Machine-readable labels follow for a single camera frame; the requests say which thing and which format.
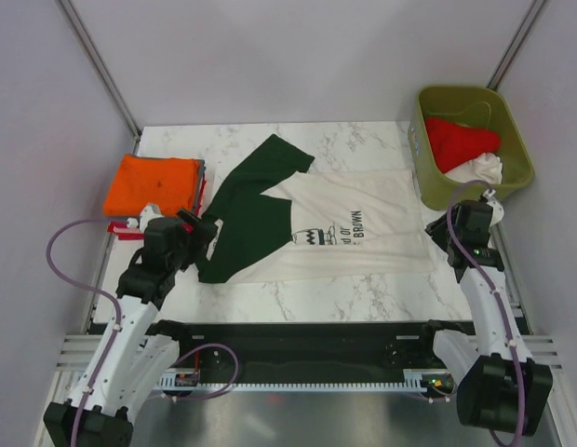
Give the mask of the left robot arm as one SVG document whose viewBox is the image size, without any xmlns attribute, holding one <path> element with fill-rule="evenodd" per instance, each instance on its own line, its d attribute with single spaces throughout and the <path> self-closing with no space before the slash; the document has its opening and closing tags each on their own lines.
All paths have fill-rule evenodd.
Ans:
<svg viewBox="0 0 577 447">
<path fill-rule="evenodd" d="M 76 387 L 64 402 L 51 402 L 43 416 L 56 446 L 128 446 L 137 414 L 172 365 L 184 366 L 195 344 L 183 335 L 147 332 L 178 272 L 208 250 L 218 227 L 181 209 L 161 215 L 149 204 L 139 221 L 143 242 L 130 258 L 114 293 L 101 340 Z"/>
</svg>

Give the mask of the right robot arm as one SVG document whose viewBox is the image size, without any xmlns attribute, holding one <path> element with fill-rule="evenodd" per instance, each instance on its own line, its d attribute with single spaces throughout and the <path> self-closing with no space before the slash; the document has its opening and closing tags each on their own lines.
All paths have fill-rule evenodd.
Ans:
<svg viewBox="0 0 577 447">
<path fill-rule="evenodd" d="M 423 364 L 446 366 L 463 425 L 510 433 L 518 441 L 535 434 L 553 376 L 548 366 L 535 362 L 520 333 L 502 257 L 489 246 L 491 222 L 502 213 L 499 202 L 463 200 L 427 225 L 427 235 L 447 254 L 469 304 L 475 335 L 430 320 L 416 351 Z"/>
</svg>

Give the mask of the white and green t shirt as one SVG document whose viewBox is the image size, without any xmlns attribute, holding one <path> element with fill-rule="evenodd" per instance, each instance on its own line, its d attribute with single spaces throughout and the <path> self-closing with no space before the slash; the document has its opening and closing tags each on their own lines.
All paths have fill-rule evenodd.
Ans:
<svg viewBox="0 0 577 447">
<path fill-rule="evenodd" d="M 202 215 L 218 235 L 200 282 L 432 270 L 409 170 L 312 173 L 314 160 L 271 135 L 227 175 Z"/>
</svg>

